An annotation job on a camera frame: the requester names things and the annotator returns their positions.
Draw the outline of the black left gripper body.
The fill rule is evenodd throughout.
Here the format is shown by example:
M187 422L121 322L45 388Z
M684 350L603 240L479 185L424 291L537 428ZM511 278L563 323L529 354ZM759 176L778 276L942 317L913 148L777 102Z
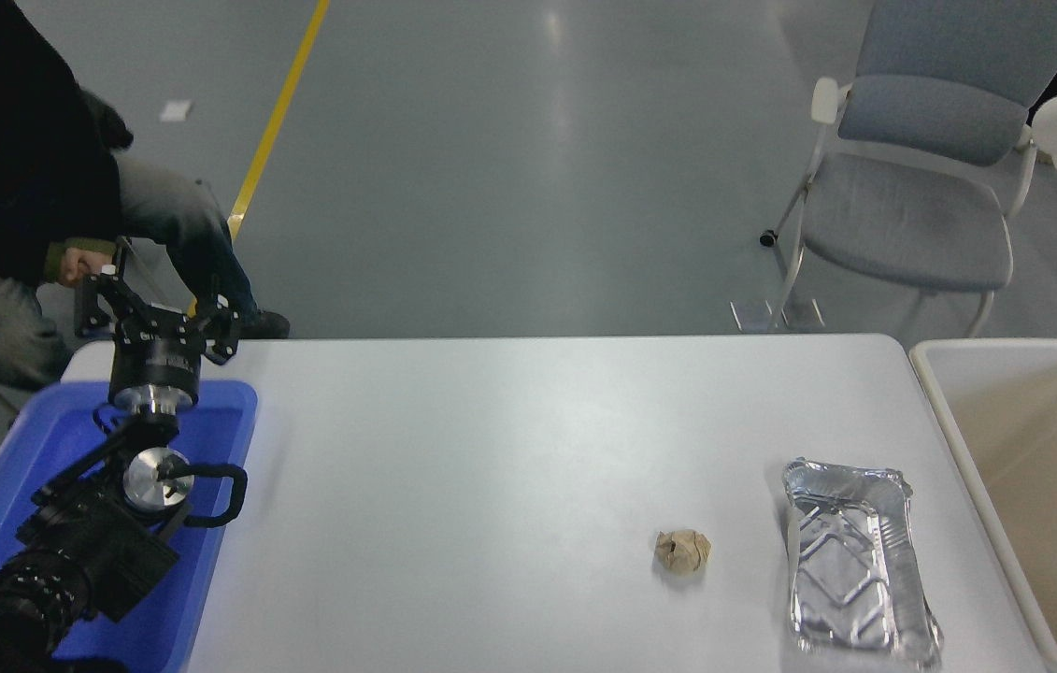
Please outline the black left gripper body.
M122 318L113 342L109 401L125 401L148 387L173 389L182 401L199 399L205 337L181 316Z

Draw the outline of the person's hand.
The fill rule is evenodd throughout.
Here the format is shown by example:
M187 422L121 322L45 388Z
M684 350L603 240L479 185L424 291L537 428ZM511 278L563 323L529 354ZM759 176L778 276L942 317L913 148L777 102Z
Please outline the person's hand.
M58 265L57 284L64 287L78 287L84 280L100 276L109 265L114 265L114 257L92 249L66 248Z

